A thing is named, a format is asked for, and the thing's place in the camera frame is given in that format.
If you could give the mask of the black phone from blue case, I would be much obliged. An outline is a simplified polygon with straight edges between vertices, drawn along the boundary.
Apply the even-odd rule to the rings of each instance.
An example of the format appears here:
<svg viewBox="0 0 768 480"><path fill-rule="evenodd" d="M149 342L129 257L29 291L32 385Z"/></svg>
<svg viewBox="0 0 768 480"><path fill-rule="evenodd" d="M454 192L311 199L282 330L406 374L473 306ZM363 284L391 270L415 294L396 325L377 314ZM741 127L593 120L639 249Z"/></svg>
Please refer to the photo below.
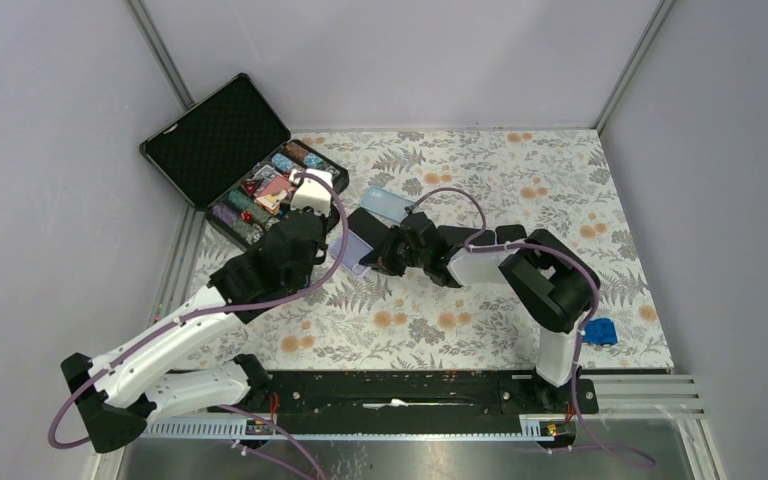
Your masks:
<svg viewBox="0 0 768 480"><path fill-rule="evenodd" d="M347 219L349 230L372 248L380 246L388 236L389 227L365 208L355 209Z"/></svg>

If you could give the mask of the light blue phone case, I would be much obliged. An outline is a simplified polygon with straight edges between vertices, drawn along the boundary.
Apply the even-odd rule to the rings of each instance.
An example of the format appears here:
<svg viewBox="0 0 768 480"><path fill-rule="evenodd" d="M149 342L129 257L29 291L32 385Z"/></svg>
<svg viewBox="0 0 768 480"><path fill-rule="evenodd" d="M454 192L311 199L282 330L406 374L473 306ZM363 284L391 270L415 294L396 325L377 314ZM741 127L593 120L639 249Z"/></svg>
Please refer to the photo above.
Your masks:
<svg viewBox="0 0 768 480"><path fill-rule="evenodd" d="M414 204L414 200L377 186L369 187L360 200L361 208L396 224L408 216Z"/></svg>

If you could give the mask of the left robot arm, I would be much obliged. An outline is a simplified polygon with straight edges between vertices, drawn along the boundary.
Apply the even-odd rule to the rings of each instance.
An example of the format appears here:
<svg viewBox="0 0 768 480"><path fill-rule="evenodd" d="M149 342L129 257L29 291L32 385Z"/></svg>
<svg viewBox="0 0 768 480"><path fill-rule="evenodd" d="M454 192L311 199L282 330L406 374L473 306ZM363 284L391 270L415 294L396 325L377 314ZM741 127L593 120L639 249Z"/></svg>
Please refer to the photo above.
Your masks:
<svg viewBox="0 0 768 480"><path fill-rule="evenodd" d="M74 353L64 359L60 369L70 396L50 426L49 444L89 444L110 453L170 417L223 404L264 407L271 379L251 354L206 370L173 369L201 346L312 291L327 231L326 218L292 213L132 340L96 357Z"/></svg>

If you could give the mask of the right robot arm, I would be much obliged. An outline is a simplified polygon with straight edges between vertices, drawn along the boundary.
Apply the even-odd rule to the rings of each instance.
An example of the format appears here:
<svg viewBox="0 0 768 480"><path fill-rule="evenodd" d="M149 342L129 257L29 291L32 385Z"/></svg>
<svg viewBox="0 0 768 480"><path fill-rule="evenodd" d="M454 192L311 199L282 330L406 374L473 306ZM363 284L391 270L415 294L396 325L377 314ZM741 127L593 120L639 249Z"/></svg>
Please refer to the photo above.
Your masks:
<svg viewBox="0 0 768 480"><path fill-rule="evenodd" d="M572 400L577 331L599 298L601 281L563 242L521 225L481 232L403 222L379 233L359 261L379 273L402 276L418 268L441 287L509 287L540 327L535 402L557 412Z"/></svg>

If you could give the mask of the black poker chip case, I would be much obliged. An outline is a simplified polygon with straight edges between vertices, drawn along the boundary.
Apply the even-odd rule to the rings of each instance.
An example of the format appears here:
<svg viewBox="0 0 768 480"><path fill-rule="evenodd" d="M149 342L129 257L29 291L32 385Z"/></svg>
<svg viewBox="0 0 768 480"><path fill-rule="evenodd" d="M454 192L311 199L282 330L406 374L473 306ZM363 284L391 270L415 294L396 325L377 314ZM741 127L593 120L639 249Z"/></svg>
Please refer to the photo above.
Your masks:
<svg viewBox="0 0 768 480"><path fill-rule="evenodd" d="M144 140L139 151L191 206L205 213L211 226L240 248L255 243L288 216L288 200L269 209L265 194L269 187L284 184L291 170L330 172L337 192L350 183L346 168L292 139L245 73ZM247 178L263 178L255 197L240 187ZM241 219L243 211L252 213L251 223Z"/></svg>

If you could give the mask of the black phone without case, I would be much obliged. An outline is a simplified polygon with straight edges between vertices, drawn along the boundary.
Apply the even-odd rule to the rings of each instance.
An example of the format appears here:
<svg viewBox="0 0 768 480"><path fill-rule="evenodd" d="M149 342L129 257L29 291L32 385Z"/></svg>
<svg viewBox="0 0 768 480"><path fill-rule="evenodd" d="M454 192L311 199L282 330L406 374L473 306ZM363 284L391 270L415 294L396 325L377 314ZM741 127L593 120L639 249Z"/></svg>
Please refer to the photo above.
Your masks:
<svg viewBox="0 0 768 480"><path fill-rule="evenodd" d="M495 234L497 244L517 242L528 237L525 227L519 224L498 226L495 229Z"/></svg>

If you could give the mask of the triangular card box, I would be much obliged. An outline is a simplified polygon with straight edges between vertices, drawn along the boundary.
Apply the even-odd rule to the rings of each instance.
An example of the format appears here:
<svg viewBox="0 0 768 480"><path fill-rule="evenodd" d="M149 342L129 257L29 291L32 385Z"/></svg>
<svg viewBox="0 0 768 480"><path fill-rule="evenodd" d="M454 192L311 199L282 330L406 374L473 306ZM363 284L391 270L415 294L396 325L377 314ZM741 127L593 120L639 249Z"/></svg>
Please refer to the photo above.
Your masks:
<svg viewBox="0 0 768 480"><path fill-rule="evenodd" d="M247 178L240 182L241 189L249 197L255 197L263 183L263 178Z"/></svg>

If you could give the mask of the floral table mat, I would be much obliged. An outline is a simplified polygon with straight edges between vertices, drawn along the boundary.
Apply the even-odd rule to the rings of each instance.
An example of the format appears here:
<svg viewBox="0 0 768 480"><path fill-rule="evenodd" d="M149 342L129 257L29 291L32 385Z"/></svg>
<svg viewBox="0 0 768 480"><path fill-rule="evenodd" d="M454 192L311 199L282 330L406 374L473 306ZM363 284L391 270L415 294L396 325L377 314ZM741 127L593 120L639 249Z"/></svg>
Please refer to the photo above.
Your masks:
<svg viewBox="0 0 768 480"><path fill-rule="evenodd" d="M593 130L311 132L301 140L349 172L342 197L370 187L408 199L439 225L544 228L599 276L598 315L613 346L587 345L591 369L669 369L671 354L598 134ZM337 272L310 296L190 354L205 369L240 353L269 369L528 369L538 324L500 286L441 288L401 277Z"/></svg>

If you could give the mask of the blue toy car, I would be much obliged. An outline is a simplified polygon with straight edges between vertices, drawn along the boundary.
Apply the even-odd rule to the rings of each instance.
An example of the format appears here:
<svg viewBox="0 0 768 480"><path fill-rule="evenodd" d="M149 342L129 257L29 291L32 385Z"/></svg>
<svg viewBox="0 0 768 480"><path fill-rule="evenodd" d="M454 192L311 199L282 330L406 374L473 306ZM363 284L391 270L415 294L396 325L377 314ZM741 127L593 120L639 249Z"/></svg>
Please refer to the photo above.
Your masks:
<svg viewBox="0 0 768 480"><path fill-rule="evenodd" d="M582 341L591 345L613 346L618 343L614 322L609 318L590 320L584 328Z"/></svg>

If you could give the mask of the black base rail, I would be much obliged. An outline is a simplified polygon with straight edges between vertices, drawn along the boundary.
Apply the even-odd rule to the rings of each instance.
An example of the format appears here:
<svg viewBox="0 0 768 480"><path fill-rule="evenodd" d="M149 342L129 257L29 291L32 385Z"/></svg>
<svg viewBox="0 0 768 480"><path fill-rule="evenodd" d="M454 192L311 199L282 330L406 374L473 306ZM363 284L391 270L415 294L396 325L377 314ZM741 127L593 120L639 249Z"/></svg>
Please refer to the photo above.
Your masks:
<svg viewBox="0 0 768 480"><path fill-rule="evenodd" d="M599 412L594 384L528 370L280 370L236 408L294 435L518 434L520 419Z"/></svg>

